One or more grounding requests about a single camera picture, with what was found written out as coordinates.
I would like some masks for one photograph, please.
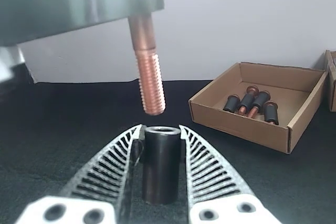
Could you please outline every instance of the cardboard box edge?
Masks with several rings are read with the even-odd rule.
[[[248,62],[248,61],[242,61],[240,64],[254,64],[254,65],[263,65],[263,66],[277,67],[277,68],[296,68],[296,69],[307,70],[307,71],[314,71],[314,72],[321,72],[321,73],[324,72],[324,70],[321,70],[321,69],[293,67],[293,66],[280,66],[280,65],[272,65],[272,64]]]
[[[319,79],[318,83],[315,85],[314,89],[312,90],[312,92],[309,94],[309,96],[307,97],[306,101],[303,103],[303,105],[301,106],[301,108],[299,109],[299,111],[295,114],[295,116],[292,118],[292,120],[290,120],[290,122],[288,123],[287,127],[290,129],[290,153],[293,151],[293,149],[295,148],[295,146],[297,145],[297,143],[299,142],[302,134],[304,133],[304,131],[306,130],[307,126],[309,125],[309,123],[311,122],[312,118],[314,117],[317,109],[319,108],[321,102],[319,103],[319,105],[317,106],[317,108],[314,110],[312,117],[310,118],[308,124],[304,127],[302,134],[300,135],[299,139],[296,141],[296,144],[294,146],[292,146],[292,132],[293,132],[293,126],[294,124],[297,122],[298,119],[300,119],[302,117],[303,112],[307,109],[307,107],[310,105],[312,99],[316,96],[316,94],[318,93],[319,89],[322,88],[322,93],[321,93],[321,100],[323,99],[323,94],[324,94],[324,84],[325,81],[327,79],[328,76],[328,72],[324,71],[323,75],[321,76],[321,78]]]
[[[336,104],[333,104],[334,96],[335,96],[335,86],[336,86],[336,66],[333,62],[331,51],[326,50],[325,56],[327,58],[327,71],[330,75],[330,79],[332,79],[332,90],[329,90],[328,94],[328,104],[329,104],[329,111],[336,112],[336,109],[334,108]]]
[[[231,71],[233,68],[235,68],[237,65],[239,65],[240,63],[234,63],[231,67],[229,67],[228,69],[226,69],[223,73],[221,73],[218,77],[216,77],[215,79],[213,79],[210,83],[208,83],[206,86],[204,86],[201,90],[199,90],[199,92],[197,92],[196,94],[194,94],[189,101],[193,101],[196,97],[198,97],[200,94],[202,94],[204,91],[206,91],[209,87],[211,87],[215,81],[217,81],[218,79],[220,79],[224,74],[228,73],[229,71]]]

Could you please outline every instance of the black surface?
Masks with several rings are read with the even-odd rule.
[[[260,110],[264,106],[264,103],[267,102],[270,98],[271,96],[269,95],[268,92],[262,91],[254,100],[252,106],[257,107]]]
[[[142,173],[142,199],[153,205],[174,203],[179,195],[181,130],[168,134],[145,130]]]
[[[235,113],[235,111],[237,110],[237,106],[240,103],[240,99],[237,95],[230,95],[227,98],[227,102],[223,108],[224,111],[228,111],[231,113]]]
[[[276,125],[279,125],[278,106],[272,103],[265,104],[264,117],[265,122],[274,122]]]
[[[246,108],[246,111],[249,111],[252,108],[252,103],[254,101],[254,96],[251,94],[245,94],[243,99],[241,100],[240,104],[238,105],[238,109],[242,106]]]
[[[187,100],[207,83],[165,82],[167,109],[155,117],[142,111],[136,81],[41,83],[16,91],[15,99],[0,104],[0,223],[13,223],[30,201],[57,194],[97,151],[139,123],[195,130],[282,223],[335,223],[336,113],[324,102],[293,153],[286,155],[192,123]],[[145,212],[148,206],[141,209],[141,182],[136,181],[135,223],[185,222],[183,182],[178,202],[164,211]]]

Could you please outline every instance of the cardboard box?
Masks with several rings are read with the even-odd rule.
[[[237,63],[189,100],[192,120],[291,153],[321,103],[327,75],[321,70]],[[278,126],[264,122],[263,115],[250,119],[223,111],[229,95],[242,99],[250,85],[269,91],[278,103]]]
[[[325,56],[327,58],[327,71],[329,73],[328,83],[328,103],[329,110],[336,112],[336,52],[326,51]]]

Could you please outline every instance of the white wall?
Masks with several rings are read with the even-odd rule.
[[[336,49],[336,0],[165,0],[153,19],[164,80],[212,79],[238,61],[313,67]],[[36,81],[138,76],[126,20],[22,50]]]

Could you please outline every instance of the copper threaded stud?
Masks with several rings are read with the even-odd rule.
[[[238,111],[238,114],[239,115],[245,115],[246,113],[246,107],[245,106],[241,106],[239,111]]]
[[[245,115],[247,112],[247,107],[253,102],[254,97],[259,93],[259,89],[256,86],[248,86],[246,89],[246,95],[241,101],[240,108],[238,110],[239,115]]]
[[[256,114],[258,113],[259,109],[258,107],[253,107],[250,112],[248,113],[247,117],[248,118],[254,118]]]
[[[259,89],[257,86],[248,86],[246,89],[246,93],[253,95],[256,97],[259,94]]]
[[[267,102],[271,98],[271,95],[268,91],[262,91],[259,93],[259,96],[253,102],[253,108],[248,113],[248,118],[254,118],[256,114],[259,112],[260,108],[263,107],[265,102]]]
[[[133,49],[138,61],[139,85],[144,111],[159,115],[165,110],[159,58],[151,14],[128,18]]]

